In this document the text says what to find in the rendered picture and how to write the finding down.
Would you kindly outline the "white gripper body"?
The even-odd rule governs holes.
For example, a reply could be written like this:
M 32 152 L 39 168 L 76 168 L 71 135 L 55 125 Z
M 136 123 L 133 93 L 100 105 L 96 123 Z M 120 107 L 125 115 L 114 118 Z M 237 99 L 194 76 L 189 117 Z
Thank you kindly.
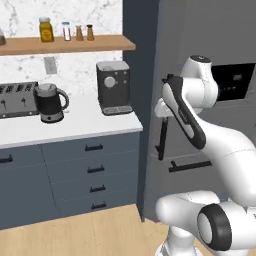
M 173 117 L 170 108 L 165 104 L 164 100 L 160 98 L 154 108 L 154 113 L 158 118 Z

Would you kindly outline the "grey fridge freezer drawer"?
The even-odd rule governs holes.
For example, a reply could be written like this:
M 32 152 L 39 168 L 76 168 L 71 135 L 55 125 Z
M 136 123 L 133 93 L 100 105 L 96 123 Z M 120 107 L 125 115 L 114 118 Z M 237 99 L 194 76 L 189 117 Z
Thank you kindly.
M 207 190 L 217 194 L 221 201 L 229 198 L 224 184 L 217 174 L 217 169 L 211 165 L 190 170 L 169 172 L 171 162 L 177 165 L 210 161 L 202 154 L 165 158 L 162 161 L 157 156 L 148 158 L 146 184 L 144 192 L 144 217 L 157 222 L 155 213 L 156 201 L 165 195 L 190 191 Z

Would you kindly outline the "grey fridge door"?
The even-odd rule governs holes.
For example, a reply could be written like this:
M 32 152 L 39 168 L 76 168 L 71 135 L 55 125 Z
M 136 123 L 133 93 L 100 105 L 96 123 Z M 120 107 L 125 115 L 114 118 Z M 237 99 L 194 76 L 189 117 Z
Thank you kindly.
M 212 61 L 220 100 L 200 116 L 252 137 L 256 131 L 256 0 L 160 0 L 152 101 L 162 79 L 200 55 Z

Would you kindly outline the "grey fridge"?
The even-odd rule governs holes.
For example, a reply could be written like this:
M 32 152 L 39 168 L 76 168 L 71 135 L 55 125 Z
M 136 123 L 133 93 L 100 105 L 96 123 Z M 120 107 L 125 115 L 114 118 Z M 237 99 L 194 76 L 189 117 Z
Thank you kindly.
M 215 66 L 256 64 L 256 0 L 160 0 L 152 101 L 161 97 L 162 79 L 179 74 L 191 55 L 209 58 Z M 200 117 L 239 130 L 256 145 L 256 67 L 244 98 L 221 101 Z M 211 166 L 171 172 L 172 165 L 206 162 L 187 140 L 174 118 L 168 122 L 164 159 L 158 159 L 161 119 L 152 116 L 148 149 L 144 216 L 156 219 L 158 198 L 209 190 L 225 200 L 228 194 Z

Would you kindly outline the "dark blue tall side panel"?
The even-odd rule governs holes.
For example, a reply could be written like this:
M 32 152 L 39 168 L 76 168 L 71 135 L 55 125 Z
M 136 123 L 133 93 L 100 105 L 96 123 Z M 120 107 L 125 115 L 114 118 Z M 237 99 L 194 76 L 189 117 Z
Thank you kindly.
M 143 126 L 139 145 L 139 176 L 136 206 L 144 217 L 144 193 L 149 148 L 151 101 L 154 78 L 158 8 L 160 0 L 123 0 L 123 34 L 136 45 L 123 53 L 130 66 L 130 100 Z

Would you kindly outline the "dark grey coffee machine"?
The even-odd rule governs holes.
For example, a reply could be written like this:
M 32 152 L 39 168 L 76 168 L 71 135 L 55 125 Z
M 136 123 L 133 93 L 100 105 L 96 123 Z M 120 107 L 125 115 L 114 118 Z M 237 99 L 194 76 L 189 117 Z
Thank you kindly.
M 96 64 L 98 101 L 106 116 L 128 114 L 130 105 L 130 68 L 125 61 Z

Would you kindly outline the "blue-grey drawer front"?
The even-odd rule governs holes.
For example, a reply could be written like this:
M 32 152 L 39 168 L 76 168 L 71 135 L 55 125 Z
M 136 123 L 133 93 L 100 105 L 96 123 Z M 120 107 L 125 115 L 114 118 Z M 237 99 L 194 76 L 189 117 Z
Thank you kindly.
M 126 189 L 137 188 L 138 172 L 128 171 L 123 173 L 104 174 L 89 173 L 83 178 L 73 181 L 54 182 L 52 184 L 55 198 L 59 200 L 71 200 L 84 198 L 96 194 L 118 192 Z M 90 187 L 105 185 L 106 190 L 90 193 Z
M 42 152 L 46 163 L 87 158 L 104 154 L 124 153 L 135 151 L 139 148 L 139 137 L 139 133 L 125 133 L 47 143 L 42 145 Z M 86 152 L 86 144 L 88 146 L 102 144 L 103 149 Z
M 137 199 L 137 192 L 135 190 L 123 190 L 118 192 L 109 192 L 103 194 L 96 194 L 89 197 L 59 200 L 57 206 L 62 217 L 73 216 L 83 213 L 95 212 L 109 208 L 119 207 L 123 205 L 134 204 Z M 107 206 L 102 209 L 91 210 L 92 203 L 100 204 L 103 201 Z
M 0 158 L 12 155 L 13 161 L 0 164 L 0 169 L 43 164 L 43 155 L 38 145 L 0 149 Z
M 104 174 L 122 173 L 136 171 L 138 169 L 139 153 L 130 151 L 112 155 L 100 155 L 85 159 L 75 159 L 47 164 L 50 181 L 62 182 L 73 181 L 83 178 L 87 169 L 104 166 Z

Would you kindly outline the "black and silver kettle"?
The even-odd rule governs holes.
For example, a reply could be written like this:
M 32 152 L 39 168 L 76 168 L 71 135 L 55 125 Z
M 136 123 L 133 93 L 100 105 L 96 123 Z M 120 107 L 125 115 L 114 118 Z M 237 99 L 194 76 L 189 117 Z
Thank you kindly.
M 63 111 L 69 106 L 69 97 L 55 84 L 36 86 L 35 100 L 42 122 L 52 124 L 64 119 Z

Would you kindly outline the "yellow jar with lid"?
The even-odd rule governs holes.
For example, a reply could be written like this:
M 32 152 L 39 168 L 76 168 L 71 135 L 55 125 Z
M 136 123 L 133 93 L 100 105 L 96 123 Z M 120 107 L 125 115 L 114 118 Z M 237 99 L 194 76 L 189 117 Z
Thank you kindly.
M 53 29 L 48 17 L 40 17 L 39 18 L 39 31 L 40 38 L 42 42 L 53 42 L 54 35 Z

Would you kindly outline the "grey toaster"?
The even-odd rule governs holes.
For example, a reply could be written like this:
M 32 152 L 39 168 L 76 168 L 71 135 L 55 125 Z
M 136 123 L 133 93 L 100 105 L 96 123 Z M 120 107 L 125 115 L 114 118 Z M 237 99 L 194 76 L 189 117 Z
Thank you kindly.
M 38 115 L 37 82 L 0 84 L 0 119 Z

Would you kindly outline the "blue-grey cupboard door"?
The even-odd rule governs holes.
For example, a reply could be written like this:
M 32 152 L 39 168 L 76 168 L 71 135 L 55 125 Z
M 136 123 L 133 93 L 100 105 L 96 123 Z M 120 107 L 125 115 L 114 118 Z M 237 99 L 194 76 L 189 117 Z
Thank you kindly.
M 58 217 L 44 165 L 0 171 L 0 230 Z

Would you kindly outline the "wooden wall shelf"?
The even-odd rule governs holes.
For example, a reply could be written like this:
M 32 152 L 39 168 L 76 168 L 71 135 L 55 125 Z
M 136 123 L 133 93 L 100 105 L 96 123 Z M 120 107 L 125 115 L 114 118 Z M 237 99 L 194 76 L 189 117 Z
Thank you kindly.
M 6 44 L 0 45 L 0 56 L 135 49 L 136 45 L 123 35 L 97 35 L 93 41 L 77 41 L 75 37 L 71 41 L 65 41 L 62 37 L 56 37 L 53 42 L 48 43 L 43 43 L 37 37 L 7 38 Z

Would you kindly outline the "grey wall socket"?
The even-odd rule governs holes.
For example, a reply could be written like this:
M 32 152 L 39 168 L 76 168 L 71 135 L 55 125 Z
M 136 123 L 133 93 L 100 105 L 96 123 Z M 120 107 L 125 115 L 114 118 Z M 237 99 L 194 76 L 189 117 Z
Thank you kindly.
M 54 57 L 44 58 L 45 71 L 47 75 L 52 75 L 57 73 L 57 66 Z

